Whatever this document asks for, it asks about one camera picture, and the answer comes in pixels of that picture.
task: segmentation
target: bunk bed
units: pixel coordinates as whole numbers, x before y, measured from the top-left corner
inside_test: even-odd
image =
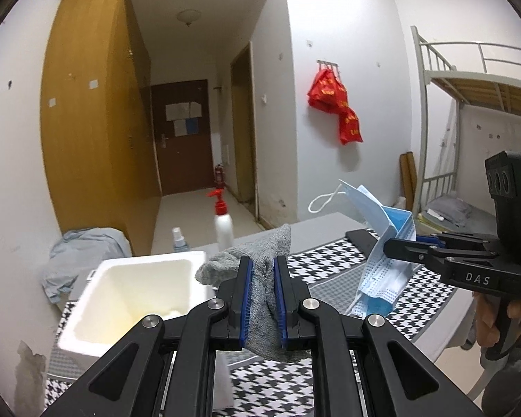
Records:
[[[483,47],[497,47],[502,51],[521,51],[520,47],[507,46],[479,41],[440,41],[428,42],[418,33],[417,27],[411,27],[418,76],[421,87],[421,153],[412,212],[417,215],[415,223],[417,233],[432,234],[437,231],[463,231],[480,234],[496,234],[496,217],[461,200],[450,199],[456,196],[457,179],[460,165],[461,108],[463,105],[491,108],[505,113],[521,116],[521,80],[509,76],[494,75],[488,72],[491,62],[512,64],[521,67],[521,63],[508,59],[485,56]],[[439,46],[475,46],[481,57],[482,72],[458,71],[456,66],[446,60],[438,51]],[[427,87],[434,83],[456,101],[456,141],[453,171],[426,177],[428,153],[428,95]],[[457,202],[467,214],[463,226],[454,223],[430,209],[438,199]]]

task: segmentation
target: person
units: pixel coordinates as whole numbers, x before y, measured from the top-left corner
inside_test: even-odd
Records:
[[[473,297],[477,302],[474,320],[477,343],[483,348],[489,348],[495,345],[500,337],[500,332],[495,326],[496,314],[485,295],[474,292]],[[521,299],[512,301],[507,312],[511,319],[521,321]],[[509,354],[506,366],[496,373],[486,386],[482,397],[482,411],[487,417],[504,417],[510,415],[520,400],[521,347]]]

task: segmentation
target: ceiling light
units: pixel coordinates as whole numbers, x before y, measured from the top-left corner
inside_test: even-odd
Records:
[[[196,9],[184,9],[175,15],[175,18],[185,25],[190,26],[193,22],[200,19],[201,13]]]

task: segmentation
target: mask ear loop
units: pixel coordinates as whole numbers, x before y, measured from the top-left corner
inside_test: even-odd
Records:
[[[312,213],[312,214],[320,213],[320,212],[324,209],[324,207],[325,207],[326,205],[328,205],[328,203],[329,203],[329,202],[334,198],[335,195],[344,195],[344,194],[346,194],[345,191],[340,191],[340,190],[339,190],[341,187],[342,187],[342,184],[340,183],[340,184],[338,185],[338,187],[336,188],[336,190],[335,190],[333,193],[331,193],[331,194],[329,194],[329,195],[320,195],[320,196],[314,198],[314,199],[311,201],[311,203],[309,204],[309,207],[307,208],[307,210],[309,210],[309,213]],[[328,199],[326,199],[325,203],[322,204],[322,207],[320,207],[318,210],[312,210],[313,204],[314,204],[318,199],[321,199],[321,198],[323,198],[323,197],[328,197]]]

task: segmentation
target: wooden cabinet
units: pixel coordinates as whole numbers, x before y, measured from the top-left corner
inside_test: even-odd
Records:
[[[148,255],[160,203],[150,59],[131,0],[62,0],[43,68],[41,136],[62,232],[115,227]]]

